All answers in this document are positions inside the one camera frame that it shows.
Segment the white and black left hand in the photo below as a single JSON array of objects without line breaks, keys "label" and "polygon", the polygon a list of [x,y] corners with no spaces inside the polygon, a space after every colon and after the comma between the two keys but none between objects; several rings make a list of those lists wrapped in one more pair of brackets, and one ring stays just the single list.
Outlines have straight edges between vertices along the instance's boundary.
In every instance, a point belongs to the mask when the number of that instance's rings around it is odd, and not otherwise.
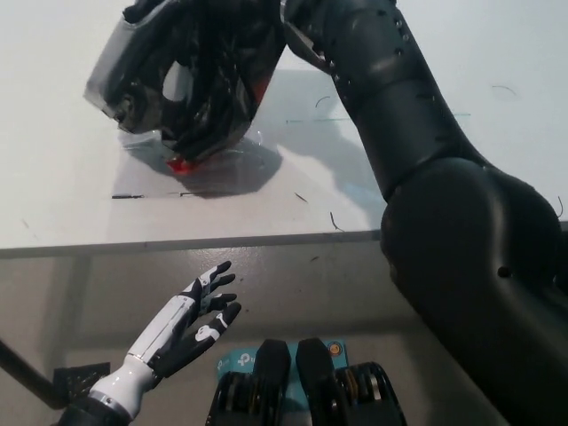
[{"label": "white and black left hand", "polygon": [[215,294],[235,280],[225,261],[175,294],[129,348],[122,365],[98,380],[89,397],[126,422],[139,414],[143,397],[159,382],[199,358],[231,326],[241,311],[235,294]]}]

